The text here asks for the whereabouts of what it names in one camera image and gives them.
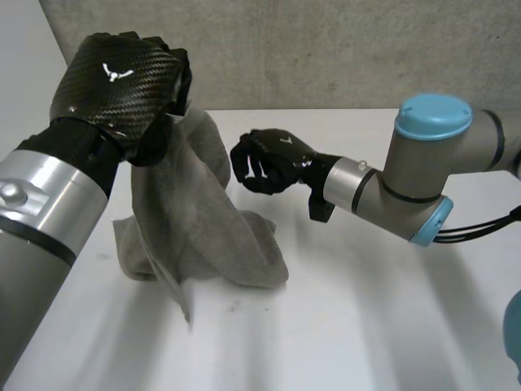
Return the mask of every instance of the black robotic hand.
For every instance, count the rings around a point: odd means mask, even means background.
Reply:
[[[184,115],[190,83],[184,49],[134,32],[96,33],[82,42],[63,76],[50,118],[90,123],[116,142],[122,159],[153,165],[166,152],[166,114]]]
[[[230,152],[235,177],[248,190],[272,195],[302,182],[311,187],[309,217],[327,222],[335,206],[323,198],[328,173],[340,156],[314,151],[294,134],[280,129],[243,134]],[[252,167],[253,177],[248,177]]]
[[[315,151],[294,134],[280,129],[243,134],[230,153],[235,177],[248,190],[272,195],[302,180]],[[248,177],[252,167],[253,177]]]

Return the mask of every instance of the cloth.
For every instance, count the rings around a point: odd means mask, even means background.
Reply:
[[[238,211],[225,193],[230,162],[212,118],[191,107],[170,128],[165,158],[132,168],[134,216],[113,227],[123,272],[131,279],[157,279],[188,322],[184,279],[222,275],[244,286],[276,288],[288,272],[275,225]]]

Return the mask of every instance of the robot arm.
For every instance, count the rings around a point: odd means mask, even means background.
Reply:
[[[0,164],[0,388],[101,217],[118,164],[163,157],[163,124],[184,115],[190,81],[186,52],[160,38],[87,37],[49,128]]]
[[[252,191],[273,194],[296,182],[309,185],[313,220],[327,222],[337,205],[427,246],[453,207],[442,195],[450,174],[501,169],[521,174],[519,123],[520,110],[473,112],[460,99],[422,94],[401,106],[383,171],[317,153],[285,130],[253,130],[230,156],[237,179]]]

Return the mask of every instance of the bolt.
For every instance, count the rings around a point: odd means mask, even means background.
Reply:
[[[23,204],[27,200],[27,194],[25,194],[22,186],[16,183],[6,183],[0,189],[0,197],[7,204]]]

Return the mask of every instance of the white surface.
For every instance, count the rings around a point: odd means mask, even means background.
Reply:
[[[1,153],[46,126],[64,63],[37,4],[3,2]],[[383,167],[393,110],[212,112],[227,147],[251,128],[290,130],[316,149]],[[290,279],[277,291],[187,281],[193,324],[155,283],[123,276],[111,220],[131,214],[122,165],[106,213],[5,390],[519,389],[501,340],[521,289],[519,225],[468,244],[422,249],[335,210],[307,216],[309,189],[254,195],[241,209],[278,224]],[[508,174],[450,178],[450,226],[519,204]]]

